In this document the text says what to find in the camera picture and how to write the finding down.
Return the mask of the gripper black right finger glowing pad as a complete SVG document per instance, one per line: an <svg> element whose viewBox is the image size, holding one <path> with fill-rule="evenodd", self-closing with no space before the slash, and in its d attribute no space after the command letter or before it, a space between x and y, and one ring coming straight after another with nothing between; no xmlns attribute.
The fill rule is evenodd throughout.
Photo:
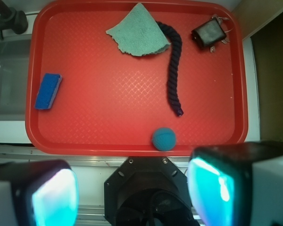
<svg viewBox="0 0 283 226"><path fill-rule="evenodd" d="M197 147L187 185L207 226L283 226L283 142Z"/></svg>

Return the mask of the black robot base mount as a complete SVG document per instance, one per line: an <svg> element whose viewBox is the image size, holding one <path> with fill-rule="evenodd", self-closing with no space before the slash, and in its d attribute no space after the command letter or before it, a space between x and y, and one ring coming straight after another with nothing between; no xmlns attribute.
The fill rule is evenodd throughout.
<svg viewBox="0 0 283 226"><path fill-rule="evenodd" d="M104 182L113 226L198 226L187 177L167 157L128 157Z"/></svg>

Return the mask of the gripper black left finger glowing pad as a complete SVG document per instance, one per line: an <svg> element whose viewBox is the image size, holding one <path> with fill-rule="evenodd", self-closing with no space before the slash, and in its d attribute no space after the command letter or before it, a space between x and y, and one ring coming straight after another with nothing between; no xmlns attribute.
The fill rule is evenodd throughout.
<svg viewBox="0 0 283 226"><path fill-rule="evenodd" d="M76 174L64 160L0 164L0 226L73 226Z"/></svg>

